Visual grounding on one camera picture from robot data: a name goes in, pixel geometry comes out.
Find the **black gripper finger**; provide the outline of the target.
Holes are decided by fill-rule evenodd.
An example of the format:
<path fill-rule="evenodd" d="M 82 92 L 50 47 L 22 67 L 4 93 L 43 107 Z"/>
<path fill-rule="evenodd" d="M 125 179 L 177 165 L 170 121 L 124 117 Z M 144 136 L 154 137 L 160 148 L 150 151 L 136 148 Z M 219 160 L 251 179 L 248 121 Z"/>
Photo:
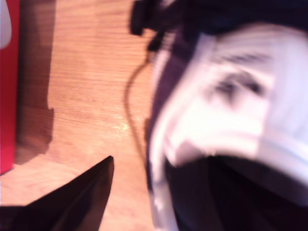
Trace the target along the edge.
<path fill-rule="evenodd" d="M 114 175 L 109 156 L 26 206 L 1 206 L 2 231 L 97 231 Z"/>
<path fill-rule="evenodd" d="M 306 231 L 308 208 L 254 183 L 226 165 L 209 159 L 209 184 L 226 231 Z"/>

